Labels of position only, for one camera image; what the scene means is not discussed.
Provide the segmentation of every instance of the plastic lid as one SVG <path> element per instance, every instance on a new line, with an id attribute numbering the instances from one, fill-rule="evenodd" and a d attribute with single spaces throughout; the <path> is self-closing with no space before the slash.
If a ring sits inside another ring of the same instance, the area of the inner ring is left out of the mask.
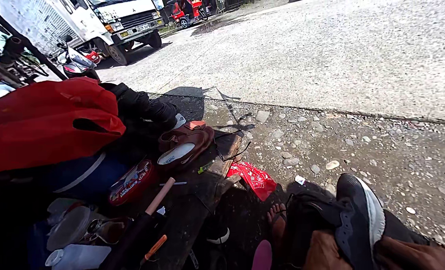
<path id="1" fill-rule="evenodd" d="M 56 249 L 54 250 L 49 257 L 47 257 L 46 263 L 44 264 L 45 266 L 53 266 L 56 265 L 62 258 L 64 255 L 64 250 L 62 249 Z"/>

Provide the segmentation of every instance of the truck headlight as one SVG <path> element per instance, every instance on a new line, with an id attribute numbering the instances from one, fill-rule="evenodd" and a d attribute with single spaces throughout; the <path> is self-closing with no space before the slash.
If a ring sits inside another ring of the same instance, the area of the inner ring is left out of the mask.
<path id="1" fill-rule="evenodd" d="M 124 29 L 123 24 L 121 24 L 120 22 L 112 23 L 110 24 L 110 26 L 114 30 L 114 32 Z"/>

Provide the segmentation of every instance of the puddle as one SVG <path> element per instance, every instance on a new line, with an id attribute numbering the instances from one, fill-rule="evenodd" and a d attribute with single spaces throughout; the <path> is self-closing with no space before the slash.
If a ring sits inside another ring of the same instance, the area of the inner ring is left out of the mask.
<path id="1" fill-rule="evenodd" d="M 247 19 L 245 19 L 245 20 L 242 20 L 242 19 L 236 19 L 236 20 L 216 19 L 213 21 L 208 21 L 208 22 L 204 23 L 203 25 L 198 26 L 196 28 L 196 30 L 194 30 L 194 32 L 191 34 L 191 36 L 197 36 L 197 35 L 201 35 L 201 34 L 210 33 L 218 28 L 222 28 L 222 27 L 229 26 L 232 24 L 238 24 L 238 23 L 241 23 L 244 21 L 247 21 Z"/>

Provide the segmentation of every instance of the metal pole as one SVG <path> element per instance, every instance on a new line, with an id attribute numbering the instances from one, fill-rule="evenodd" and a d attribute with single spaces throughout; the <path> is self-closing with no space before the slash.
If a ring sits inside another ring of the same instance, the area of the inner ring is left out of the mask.
<path id="1" fill-rule="evenodd" d="M 41 64 L 46 65 L 52 72 L 54 72 L 61 80 L 67 80 L 68 78 L 57 69 L 51 61 L 49 61 L 44 54 L 42 54 L 38 48 L 36 48 L 31 41 L 14 29 L 3 17 L 0 15 L 0 25 L 4 27 L 9 33 L 11 33 L 16 38 L 20 39 L 24 46 L 32 52 L 32 54 L 41 62 Z"/>

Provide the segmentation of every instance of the truck side mirror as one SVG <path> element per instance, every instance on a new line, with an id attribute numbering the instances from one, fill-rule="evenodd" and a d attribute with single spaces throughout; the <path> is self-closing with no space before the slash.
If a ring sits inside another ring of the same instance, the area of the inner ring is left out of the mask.
<path id="1" fill-rule="evenodd" d="M 84 0 L 76 0 L 76 2 L 77 2 L 77 5 L 75 6 L 75 8 L 78 8 L 78 7 L 81 7 L 83 9 L 89 8 Z"/>

